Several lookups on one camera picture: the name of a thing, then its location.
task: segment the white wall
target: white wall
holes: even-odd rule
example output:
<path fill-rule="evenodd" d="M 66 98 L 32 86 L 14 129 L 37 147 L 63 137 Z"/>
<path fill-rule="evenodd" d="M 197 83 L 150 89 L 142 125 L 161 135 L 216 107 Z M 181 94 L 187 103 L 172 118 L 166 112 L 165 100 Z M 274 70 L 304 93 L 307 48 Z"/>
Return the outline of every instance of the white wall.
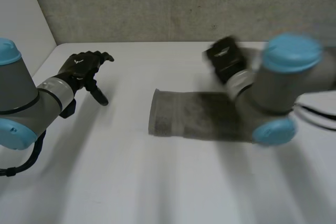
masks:
<path fill-rule="evenodd" d="M 0 37 L 15 42 L 30 74 L 56 47 L 37 0 L 0 0 Z"/>

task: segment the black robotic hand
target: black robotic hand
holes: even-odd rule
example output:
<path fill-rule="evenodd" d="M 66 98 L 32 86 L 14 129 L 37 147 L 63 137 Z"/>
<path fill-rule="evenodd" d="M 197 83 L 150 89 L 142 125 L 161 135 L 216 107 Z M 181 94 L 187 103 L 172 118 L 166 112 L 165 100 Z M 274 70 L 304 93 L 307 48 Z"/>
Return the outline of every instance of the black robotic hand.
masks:
<path fill-rule="evenodd" d="M 73 94 L 83 87 L 91 93 L 94 99 L 101 105 L 106 106 L 109 102 L 101 90 L 97 87 L 94 75 L 105 61 L 114 61 L 107 52 L 81 52 L 71 55 L 63 64 L 55 76 L 66 81 L 72 88 Z M 63 110 L 61 117 L 67 118 L 75 112 L 75 99 Z"/>

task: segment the cable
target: cable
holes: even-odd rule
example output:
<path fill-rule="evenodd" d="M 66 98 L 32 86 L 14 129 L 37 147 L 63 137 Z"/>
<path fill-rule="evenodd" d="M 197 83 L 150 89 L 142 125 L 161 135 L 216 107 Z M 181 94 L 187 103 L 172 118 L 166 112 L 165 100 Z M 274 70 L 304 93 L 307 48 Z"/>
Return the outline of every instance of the cable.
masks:
<path fill-rule="evenodd" d="M 303 108 L 304 110 L 306 110 L 306 111 L 308 111 L 310 113 L 319 115 L 319 116 L 321 116 L 323 118 L 327 118 L 329 120 L 336 121 L 336 115 L 326 114 L 324 112 L 318 111 L 317 109 L 309 107 L 309 106 L 307 106 L 305 104 L 302 104 L 302 103 L 296 103 L 295 106 L 299 106 L 300 108 Z"/>
<path fill-rule="evenodd" d="M 11 167 L 8 169 L 0 169 L 0 176 L 12 177 L 12 176 L 15 176 L 17 173 L 21 173 L 31 168 L 32 165 L 34 165 L 35 162 L 37 161 L 38 156 L 40 155 L 40 152 L 43 146 L 43 139 L 45 136 L 46 136 L 46 131 L 44 131 L 42 135 L 36 140 L 33 151 L 29 159 L 23 165 L 20 165 L 18 167 Z"/>
<path fill-rule="evenodd" d="M 326 114 L 326 113 L 323 113 L 323 112 L 320 112 L 316 109 L 313 109 L 312 107 L 309 107 L 309 106 L 306 106 L 304 104 L 300 104 L 300 103 L 297 103 L 295 104 L 296 107 L 298 108 L 302 108 L 310 113 L 313 113 L 313 114 L 316 114 L 316 115 L 319 115 L 323 118 L 327 118 L 329 120 L 332 120 L 332 121 L 336 121 L 336 115 L 331 115 L 331 114 Z M 315 127 L 318 127 L 318 128 L 321 128 L 321 129 L 324 129 L 324 130 L 328 130 L 328 131 L 336 131 L 336 128 L 331 128 L 331 127 L 328 127 L 328 126 L 325 126 L 325 125 L 322 125 L 322 124 L 319 124 L 317 122 L 314 122 L 313 120 L 309 119 L 308 117 L 306 117 L 303 113 L 301 113 L 299 110 L 293 110 L 294 113 L 300 118 L 302 119 L 303 121 L 305 121 L 306 123 L 309 123 Z"/>

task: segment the white table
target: white table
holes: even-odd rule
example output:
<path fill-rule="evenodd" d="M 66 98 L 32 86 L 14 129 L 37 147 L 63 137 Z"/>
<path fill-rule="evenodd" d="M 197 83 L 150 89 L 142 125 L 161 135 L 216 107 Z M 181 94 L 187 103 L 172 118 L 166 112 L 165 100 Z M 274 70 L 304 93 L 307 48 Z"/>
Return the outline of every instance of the white table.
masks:
<path fill-rule="evenodd" d="M 96 79 L 110 104 L 100 106 L 85 90 L 76 94 L 76 113 L 48 128 L 38 162 L 0 178 L 0 223 L 336 223 L 334 133 L 298 120 L 296 138 L 272 148 L 148 135 L 155 88 L 221 88 L 202 61 L 208 45 L 58 46 L 35 74 L 36 84 L 72 53 L 107 51 L 115 62 L 106 62 Z M 335 99 L 331 92 L 301 101 L 336 113 Z M 1 149 L 1 167 L 19 165 L 30 151 Z"/>

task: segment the black cable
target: black cable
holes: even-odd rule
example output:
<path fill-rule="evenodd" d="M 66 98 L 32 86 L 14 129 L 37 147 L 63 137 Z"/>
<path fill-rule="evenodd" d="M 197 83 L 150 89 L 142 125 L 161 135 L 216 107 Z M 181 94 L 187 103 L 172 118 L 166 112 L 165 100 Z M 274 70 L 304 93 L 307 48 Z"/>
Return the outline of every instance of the black cable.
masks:
<path fill-rule="evenodd" d="M 302 108 L 310 113 L 313 113 L 313 114 L 316 114 L 316 115 L 319 115 L 321 117 L 324 117 L 324 118 L 327 118 L 329 120 L 332 120 L 332 121 L 336 121 L 336 116 L 335 115 L 331 115 L 331 114 L 326 114 L 326 113 L 323 113 L 323 112 L 320 112 L 316 109 L 313 109 L 312 107 L 309 107 L 309 106 L 306 106 L 304 104 L 295 104 L 295 106 L 299 107 L 299 108 Z M 293 110 L 294 113 L 300 118 L 302 119 L 303 121 L 305 121 L 306 123 L 309 123 L 315 127 L 318 127 L 318 128 L 321 128 L 321 129 L 324 129 L 324 130 L 328 130 L 328 131 L 336 131 L 336 128 L 331 128 L 331 127 L 328 127 L 328 126 L 325 126 L 325 125 L 322 125 L 322 124 L 319 124 L 317 122 L 314 122 L 313 120 L 307 118 L 306 116 L 304 116 L 302 113 L 298 112 L 298 110 Z"/>
<path fill-rule="evenodd" d="M 15 176 L 17 173 L 21 173 L 24 170 L 27 170 L 32 167 L 37 161 L 38 156 L 42 150 L 43 146 L 43 139 L 46 136 L 46 131 L 41 134 L 41 136 L 36 140 L 34 144 L 33 151 L 29 157 L 29 159 L 23 164 L 18 167 L 11 167 L 8 169 L 0 169 L 0 176 L 7 176 L 12 177 Z"/>
<path fill-rule="evenodd" d="M 332 114 L 326 114 L 324 112 L 321 112 L 315 108 L 312 108 L 312 107 L 309 107 L 305 104 L 301 104 L 301 103 L 296 103 L 295 104 L 296 106 L 299 106 L 300 108 L 303 108 L 304 110 L 310 112 L 310 113 L 313 113 L 313 114 L 316 114 L 316 115 L 319 115 L 323 118 L 327 118 L 329 120 L 333 120 L 333 121 L 336 121 L 336 115 L 332 115 Z"/>

